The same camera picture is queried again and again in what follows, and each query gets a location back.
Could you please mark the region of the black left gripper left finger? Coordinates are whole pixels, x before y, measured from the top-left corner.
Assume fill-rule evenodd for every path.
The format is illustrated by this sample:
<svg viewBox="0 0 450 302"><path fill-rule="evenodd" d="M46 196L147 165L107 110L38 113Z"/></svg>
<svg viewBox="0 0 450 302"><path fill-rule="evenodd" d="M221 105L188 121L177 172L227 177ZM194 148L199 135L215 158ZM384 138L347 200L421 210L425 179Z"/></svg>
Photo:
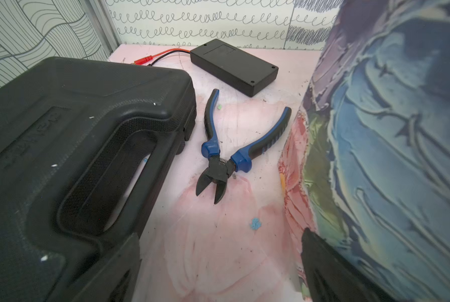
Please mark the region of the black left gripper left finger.
<svg viewBox="0 0 450 302"><path fill-rule="evenodd" d="M137 234L112 248L60 294L61 301L131 301L140 270Z"/></svg>

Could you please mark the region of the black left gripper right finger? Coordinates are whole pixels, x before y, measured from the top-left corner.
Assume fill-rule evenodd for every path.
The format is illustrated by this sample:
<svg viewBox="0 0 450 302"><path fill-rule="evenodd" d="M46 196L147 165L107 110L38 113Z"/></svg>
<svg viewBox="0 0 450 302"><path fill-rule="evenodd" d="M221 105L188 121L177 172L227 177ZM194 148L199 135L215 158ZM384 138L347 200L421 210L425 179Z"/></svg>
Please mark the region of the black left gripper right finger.
<svg viewBox="0 0 450 302"><path fill-rule="evenodd" d="M302 235L301 257L313 301L394 301L310 229Z"/></svg>

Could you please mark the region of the floral paper gift bag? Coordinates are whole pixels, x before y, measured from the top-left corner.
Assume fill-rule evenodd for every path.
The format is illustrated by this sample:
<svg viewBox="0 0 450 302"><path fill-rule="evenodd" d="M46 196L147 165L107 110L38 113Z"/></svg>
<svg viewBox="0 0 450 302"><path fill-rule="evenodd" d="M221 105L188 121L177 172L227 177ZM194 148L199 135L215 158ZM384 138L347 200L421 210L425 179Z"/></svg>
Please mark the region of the floral paper gift bag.
<svg viewBox="0 0 450 302"><path fill-rule="evenodd" d="M450 301L450 1L343 1L279 159L310 229L396 301Z"/></svg>

